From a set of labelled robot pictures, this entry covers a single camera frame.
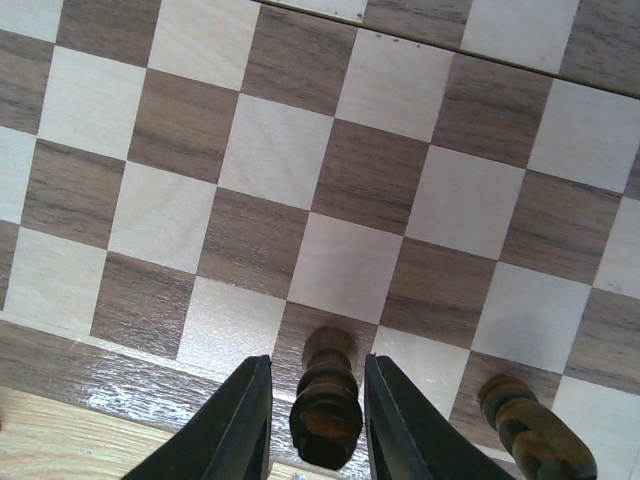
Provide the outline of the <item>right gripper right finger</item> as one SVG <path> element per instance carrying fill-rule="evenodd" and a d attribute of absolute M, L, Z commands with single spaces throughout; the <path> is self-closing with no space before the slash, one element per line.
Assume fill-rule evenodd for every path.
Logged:
<path fill-rule="evenodd" d="M 462 436 L 388 356 L 365 358 L 364 409 L 373 479 L 510 479 Z"/>

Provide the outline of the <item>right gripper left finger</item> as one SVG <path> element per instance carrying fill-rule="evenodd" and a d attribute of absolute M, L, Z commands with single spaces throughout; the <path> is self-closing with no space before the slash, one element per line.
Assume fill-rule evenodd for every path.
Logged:
<path fill-rule="evenodd" d="M 272 419 L 271 360 L 246 358 L 129 479 L 266 479 Z"/>

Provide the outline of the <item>dark bishop chess piece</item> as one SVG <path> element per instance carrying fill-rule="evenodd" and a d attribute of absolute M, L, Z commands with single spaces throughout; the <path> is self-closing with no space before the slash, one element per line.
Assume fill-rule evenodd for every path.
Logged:
<path fill-rule="evenodd" d="M 304 344 L 289 427 L 299 457 L 309 464 L 336 471 L 354 453 L 363 426 L 352 372 L 356 354 L 352 336 L 336 327 L 316 329 Z"/>

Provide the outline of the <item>dark rook chess piece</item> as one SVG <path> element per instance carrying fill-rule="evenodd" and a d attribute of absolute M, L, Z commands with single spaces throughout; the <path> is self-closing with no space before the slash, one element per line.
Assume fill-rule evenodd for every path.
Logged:
<path fill-rule="evenodd" d="M 482 413 L 527 479 L 595 479 L 587 445 L 516 377 L 500 374 L 478 393 Z"/>

